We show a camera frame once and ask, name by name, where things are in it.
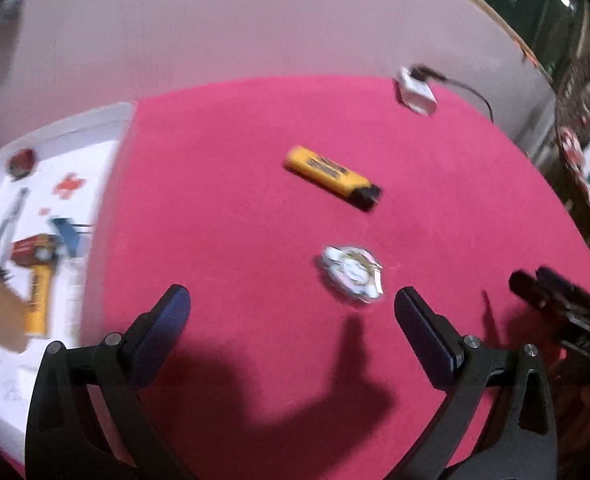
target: black device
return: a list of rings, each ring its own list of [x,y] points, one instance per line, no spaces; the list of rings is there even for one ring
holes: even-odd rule
[[[136,395],[136,388],[153,381],[189,310],[188,291],[172,285],[123,335],[110,333],[94,347],[67,349],[59,341],[48,345],[28,412],[28,480],[196,478],[163,443]],[[431,383],[447,396],[385,480],[553,480],[555,420],[535,347],[495,350],[475,336],[460,336],[412,287],[395,297],[395,318]],[[101,388],[135,466],[110,451],[88,384]],[[448,466],[487,386],[502,389],[478,445],[469,458]],[[0,458],[0,480],[19,478]]]
[[[516,270],[509,288],[553,324],[555,340],[575,357],[564,363],[563,380],[590,384],[590,294],[544,266],[535,276]]]

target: pink table surface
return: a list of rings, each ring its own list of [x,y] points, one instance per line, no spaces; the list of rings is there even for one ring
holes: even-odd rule
[[[434,90],[431,118],[398,104],[390,80],[340,76],[213,84],[139,104],[87,288],[102,283],[107,332],[171,283],[190,291],[181,340],[140,396],[201,479],[386,475],[444,396],[393,317],[402,286],[462,334],[554,354],[509,275],[546,264],[590,291],[590,252],[511,141]],[[364,213],[286,171],[297,144],[367,176],[380,203]],[[382,299],[354,308],[324,287],[313,258],[334,244],[377,257]]]

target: white charger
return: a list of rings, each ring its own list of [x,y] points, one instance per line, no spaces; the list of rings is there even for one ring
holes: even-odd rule
[[[410,70],[399,67],[395,80],[399,86],[402,102],[411,110],[422,115],[433,115],[437,110],[437,100],[425,81],[411,77]]]

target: blue object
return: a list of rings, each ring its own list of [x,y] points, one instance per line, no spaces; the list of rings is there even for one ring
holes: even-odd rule
[[[153,310],[133,323],[135,330],[145,332],[130,355],[128,382],[131,386],[143,388],[153,382],[166,356],[177,343],[190,312],[188,290],[181,285],[171,285]]]
[[[76,258],[81,237],[79,233],[75,231],[73,224],[70,222],[70,218],[51,218],[50,223],[53,224],[53,227],[59,233],[70,257]]]

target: yellow lighter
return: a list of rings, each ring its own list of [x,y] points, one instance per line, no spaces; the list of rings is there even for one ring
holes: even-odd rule
[[[381,189],[366,177],[302,146],[290,150],[286,156],[286,167],[337,193],[364,211],[373,208],[381,195]]]
[[[48,335],[48,297],[50,279],[53,275],[51,264],[30,266],[32,283],[30,303],[24,313],[24,333],[33,337]]]

